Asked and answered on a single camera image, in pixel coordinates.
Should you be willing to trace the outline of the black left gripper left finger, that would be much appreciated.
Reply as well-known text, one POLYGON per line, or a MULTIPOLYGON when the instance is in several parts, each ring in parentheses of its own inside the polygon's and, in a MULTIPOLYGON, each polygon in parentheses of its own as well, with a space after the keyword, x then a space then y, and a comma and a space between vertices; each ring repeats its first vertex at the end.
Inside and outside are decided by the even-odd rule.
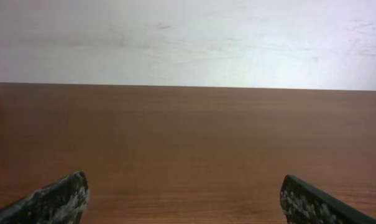
POLYGON ((76 171, 0 208, 0 223, 79 223, 88 201, 87 178, 76 171))

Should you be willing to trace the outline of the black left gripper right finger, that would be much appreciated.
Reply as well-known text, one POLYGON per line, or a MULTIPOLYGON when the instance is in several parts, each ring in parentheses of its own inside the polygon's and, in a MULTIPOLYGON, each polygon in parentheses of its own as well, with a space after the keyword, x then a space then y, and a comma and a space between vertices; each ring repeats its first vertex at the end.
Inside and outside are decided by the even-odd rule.
POLYGON ((376 224, 376 219, 294 175, 283 180, 280 205, 288 223, 376 224))

